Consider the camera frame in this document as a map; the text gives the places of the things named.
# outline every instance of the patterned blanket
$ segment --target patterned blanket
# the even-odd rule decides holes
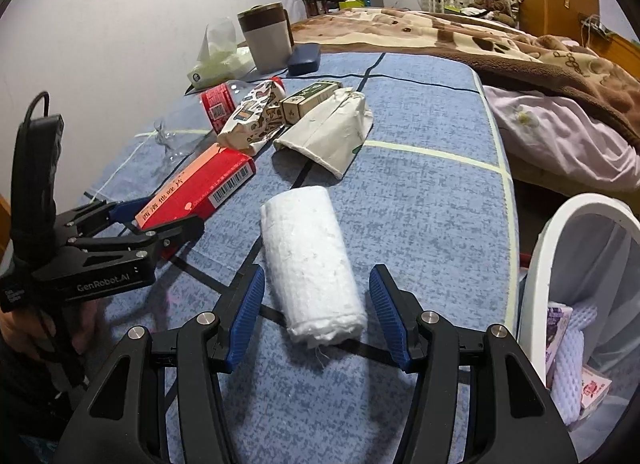
[[[351,8],[292,25],[297,43],[328,53],[431,54],[472,67],[482,83],[566,96],[640,152],[640,83],[622,67],[558,37],[533,37],[463,16]]]

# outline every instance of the white cotton roll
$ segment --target white cotton roll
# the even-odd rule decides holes
[[[313,348],[359,336],[366,315],[327,190],[276,195],[260,208],[260,226],[292,340]]]

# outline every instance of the dark blue case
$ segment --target dark blue case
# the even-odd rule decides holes
[[[320,68],[320,44],[298,44],[293,49],[287,67],[290,76],[316,72]]]

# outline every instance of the barcode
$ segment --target barcode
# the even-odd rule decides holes
[[[209,196],[209,200],[216,208],[220,206],[225,199],[229,197],[233,191],[251,176],[251,170],[248,164],[245,164],[240,170],[236,171],[226,183],[220,186],[215,192]]]
[[[222,103],[218,103],[211,107],[211,115],[213,119],[222,118],[225,114],[225,106]]]

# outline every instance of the teddy bear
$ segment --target teddy bear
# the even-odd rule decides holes
[[[469,7],[493,12],[493,20],[507,24],[512,28],[516,25],[508,0],[474,0],[469,4]]]

